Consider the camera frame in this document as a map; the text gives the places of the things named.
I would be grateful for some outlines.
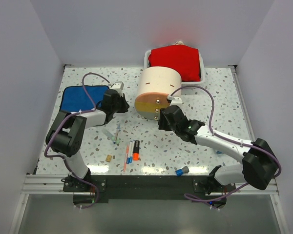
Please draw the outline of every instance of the orange marker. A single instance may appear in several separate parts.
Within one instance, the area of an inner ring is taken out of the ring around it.
[[[133,160],[139,159],[139,147],[140,147],[140,141],[136,140],[134,148],[133,148]]]

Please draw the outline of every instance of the small wooden block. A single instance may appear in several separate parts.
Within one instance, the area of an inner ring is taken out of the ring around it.
[[[106,159],[107,162],[110,162],[112,160],[112,155],[107,155]]]

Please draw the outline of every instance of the black metal bar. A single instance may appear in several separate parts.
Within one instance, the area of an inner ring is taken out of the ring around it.
[[[200,198],[206,198],[207,192],[200,182],[206,180],[206,175],[91,175],[91,182],[100,192],[99,203],[107,203],[109,199],[143,199],[143,200],[184,200],[185,193],[194,194]],[[235,189],[235,186],[226,186],[227,192]],[[64,192],[90,192],[90,189],[63,187]]]

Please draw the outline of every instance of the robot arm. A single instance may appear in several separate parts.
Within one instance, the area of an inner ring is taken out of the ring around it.
[[[273,154],[266,141],[259,138],[255,142],[242,140],[215,130],[212,133],[205,123],[188,120],[179,105],[171,105],[161,110],[159,129],[173,131],[183,141],[219,150],[240,163],[228,167],[215,167],[206,182],[209,190],[245,181],[257,189],[264,190],[278,168],[277,164],[263,152],[242,145],[243,143],[253,145]],[[215,136],[215,133],[240,142],[240,145],[223,140]]]
[[[84,130],[94,126],[105,125],[113,119],[115,113],[128,111],[129,105],[122,92],[123,87],[122,82],[114,83],[111,89],[106,90],[104,93],[100,108],[93,112],[70,117],[51,144],[51,149],[56,153],[60,153],[65,158],[66,166],[81,179],[85,178],[86,175],[90,175],[90,170],[85,165],[80,153]],[[71,113],[59,111],[46,136],[46,144],[49,143],[58,126],[69,114]]]

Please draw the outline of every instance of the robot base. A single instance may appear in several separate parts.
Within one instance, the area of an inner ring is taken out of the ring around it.
[[[216,196],[206,196],[204,186],[207,175],[91,175],[88,171],[86,181],[96,185],[100,192],[98,203],[108,203],[109,199],[141,199],[141,200],[185,200],[184,194],[191,193],[201,199],[212,199]],[[64,192],[90,192],[90,186],[68,176],[62,179]],[[227,185],[214,188],[213,192],[227,192],[235,186]],[[91,203],[90,195],[74,195],[74,204]],[[226,199],[213,202],[218,207],[224,205]]]

